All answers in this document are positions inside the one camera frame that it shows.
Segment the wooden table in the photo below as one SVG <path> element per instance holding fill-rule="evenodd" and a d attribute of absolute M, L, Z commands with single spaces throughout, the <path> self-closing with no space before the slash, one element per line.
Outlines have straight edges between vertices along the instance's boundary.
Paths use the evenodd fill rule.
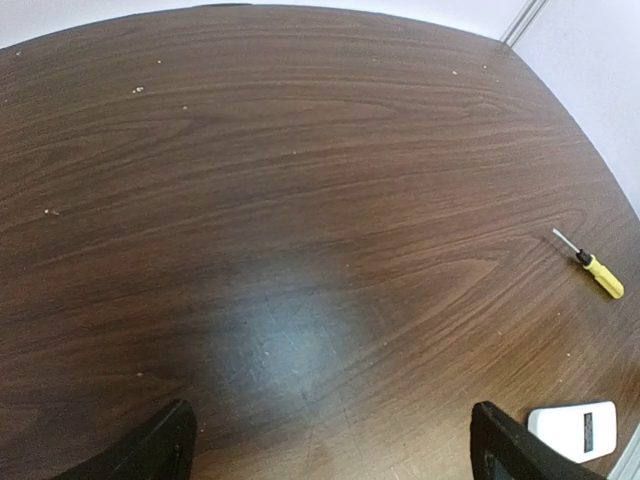
<path fill-rule="evenodd" d="M 200 8 L 27 42 L 0 72 L 3 478 L 175 397 L 203 480 L 470 478 L 481 400 L 613 400 L 618 454 L 640 420 L 640 224 L 497 42 Z"/>

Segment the white device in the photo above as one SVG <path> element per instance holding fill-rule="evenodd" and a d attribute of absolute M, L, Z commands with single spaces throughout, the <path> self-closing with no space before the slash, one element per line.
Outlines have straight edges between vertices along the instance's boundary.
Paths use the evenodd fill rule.
<path fill-rule="evenodd" d="M 531 433 L 576 463 L 616 449 L 617 420 L 613 402 L 540 408 L 529 415 Z"/>

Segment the yellow screwdriver handle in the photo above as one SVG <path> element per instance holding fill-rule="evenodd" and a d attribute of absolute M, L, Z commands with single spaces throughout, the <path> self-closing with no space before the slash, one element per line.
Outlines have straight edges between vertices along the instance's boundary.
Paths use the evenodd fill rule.
<path fill-rule="evenodd" d="M 620 283 L 620 280 L 607 267 L 602 265 L 595 255 L 591 255 L 591 262 L 583 268 L 588 270 L 613 298 L 620 298 L 624 295 L 624 286 Z"/>

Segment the white wall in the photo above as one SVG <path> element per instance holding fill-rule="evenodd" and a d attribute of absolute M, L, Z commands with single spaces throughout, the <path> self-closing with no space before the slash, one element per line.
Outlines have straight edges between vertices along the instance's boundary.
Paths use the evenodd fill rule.
<path fill-rule="evenodd" d="M 0 0 L 0 48 L 133 13 L 215 3 L 313 5 L 388 13 L 498 39 L 526 0 Z"/>
<path fill-rule="evenodd" d="M 640 217 L 640 1 L 549 0 L 515 50 L 573 115 Z"/>

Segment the black strip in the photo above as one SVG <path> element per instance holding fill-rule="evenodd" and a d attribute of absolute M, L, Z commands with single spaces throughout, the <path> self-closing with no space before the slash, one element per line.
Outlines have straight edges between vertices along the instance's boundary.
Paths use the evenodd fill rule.
<path fill-rule="evenodd" d="M 593 451 L 593 413 L 584 414 L 584 453 Z"/>

